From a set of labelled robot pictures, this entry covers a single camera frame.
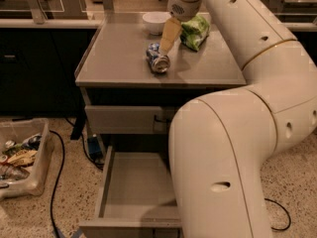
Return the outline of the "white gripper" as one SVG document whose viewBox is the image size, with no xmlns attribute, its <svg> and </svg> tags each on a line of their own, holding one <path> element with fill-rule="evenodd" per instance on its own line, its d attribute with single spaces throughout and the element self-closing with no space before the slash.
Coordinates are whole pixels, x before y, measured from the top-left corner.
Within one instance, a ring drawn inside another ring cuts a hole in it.
<svg viewBox="0 0 317 238">
<path fill-rule="evenodd" d="M 168 0 L 167 11 L 173 17 L 169 18 L 164 24 L 159 43 L 159 52 L 162 55 L 166 56 L 169 53 L 174 42 L 180 36 L 181 24 L 179 21 L 187 22 L 191 20 L 198 13 L 200 6 L 201 0 Z"/>
</svg>

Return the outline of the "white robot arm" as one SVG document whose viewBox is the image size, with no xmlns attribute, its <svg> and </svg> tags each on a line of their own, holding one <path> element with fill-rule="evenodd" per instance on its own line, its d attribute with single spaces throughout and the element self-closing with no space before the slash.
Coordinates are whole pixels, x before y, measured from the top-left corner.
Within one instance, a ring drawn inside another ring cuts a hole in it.
<svg viewBox="0 0 317 238">
<path fill-rule="evenodd" d="M 180 21 L 206 7 L 246 80 L 174 115 L 169 163 L 184 238 L 272 238 L 261 166 L 316 127 L 317 67 L 261 0 L 169 0 Z"/>
</svg>

